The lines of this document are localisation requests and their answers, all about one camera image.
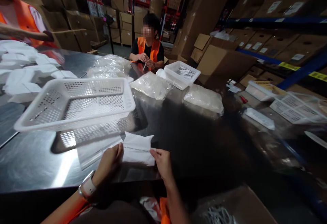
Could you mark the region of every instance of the dark hair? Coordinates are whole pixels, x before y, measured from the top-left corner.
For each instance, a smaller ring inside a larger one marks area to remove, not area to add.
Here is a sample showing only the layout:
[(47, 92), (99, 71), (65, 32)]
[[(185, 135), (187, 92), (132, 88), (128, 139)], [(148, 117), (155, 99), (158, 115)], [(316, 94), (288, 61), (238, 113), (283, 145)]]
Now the dark hair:
[(160, 20), (155, 14), (145, 15), (143, 18), (143, 24), (153, 27), (157, 31), (160, 31)]

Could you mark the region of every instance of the yellow label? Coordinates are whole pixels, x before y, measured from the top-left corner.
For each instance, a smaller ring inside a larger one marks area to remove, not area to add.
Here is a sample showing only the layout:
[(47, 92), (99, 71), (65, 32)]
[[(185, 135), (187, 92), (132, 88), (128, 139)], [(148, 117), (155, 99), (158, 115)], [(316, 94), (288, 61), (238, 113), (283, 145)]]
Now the yellow label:
[(327, 75), (325, 75), (325, 74), (321, 74), (319, 72), (311, 72), (309, 74), (309, 76), (314, 77), (314, 78), (317, 78), (317, 79), (319, 79), (321, 81), (327, 82)]
[(287, 68), (287, 69), (294, 70), (294, 71), (297, 71), (298, 69), (300, 69), (299, 66), (290, 65), (290, 64), (287, 64), (287, 63), (285, 63), (285, 62), (281, 62), (281, 63), (279, 64), (279, 66), (282, 66), (282, 67), (285, 67), (285, 68)]

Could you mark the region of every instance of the white plastic basket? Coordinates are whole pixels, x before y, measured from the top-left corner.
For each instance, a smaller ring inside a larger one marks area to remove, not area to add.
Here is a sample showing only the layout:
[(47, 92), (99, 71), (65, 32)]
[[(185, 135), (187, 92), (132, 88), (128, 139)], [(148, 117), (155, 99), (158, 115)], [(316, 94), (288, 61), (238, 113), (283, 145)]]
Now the white plastic basket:
[(166, 72), (166, 80), (180, 90), (184, 90), (201, 74), (201, 72), (182, 61), (176, 61), (164, 68)]
[(327, 123), (327, 117), (319, 112), (317, 97), (288, 92), (282, 99), (276, 98), (271, 109), (293, 124)]
[(281, 98), (283, 95), (274, 94), (271, 90), (256, 84), (254, 81), (249, 81), (245, 89), (250, 95), (254, 96), (260, 101), (273, 101), (274, 98)]
[(46, 83), (14, 129), (77, 129), (119, 120), (134, 109), (125, 78), (56, 79)]

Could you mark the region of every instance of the clear plastic bag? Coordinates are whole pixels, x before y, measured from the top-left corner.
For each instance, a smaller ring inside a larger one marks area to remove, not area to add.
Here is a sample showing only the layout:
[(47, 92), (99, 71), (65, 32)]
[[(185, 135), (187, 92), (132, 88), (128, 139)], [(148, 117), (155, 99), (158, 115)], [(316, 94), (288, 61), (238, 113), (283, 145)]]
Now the clear plastic bag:
[(192, 84), (184, 96), (184, 100), (216, 112), (221, 116), (224, 114), (221, 95), (202, 86)]
[(95, 66), (89, 68), (89, 78), (123, 77), (129, 82), (134, 81), (128, 76), (131, 62), (117, 55), (106, 55), (95, 61)]
[(130, 83), (130, 87), (156, 100), (164, 100), (168, 92), (172, 89), (170, 83), (152, 72), (148, 72)]

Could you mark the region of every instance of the smartwatch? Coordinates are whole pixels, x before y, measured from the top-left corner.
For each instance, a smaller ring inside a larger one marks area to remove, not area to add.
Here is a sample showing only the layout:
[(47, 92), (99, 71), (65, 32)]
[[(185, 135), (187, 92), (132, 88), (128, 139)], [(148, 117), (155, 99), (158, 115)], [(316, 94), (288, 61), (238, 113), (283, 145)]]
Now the smartwatch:
[(78, 187), (78, 193), (85, 198), (88, 202), (90, 197), (96, 191), (96, 187), (92, 182), (92, 177), (95, 173), (95, 170), (92, 170), (91, 173), (83, 180), (82, 184)]

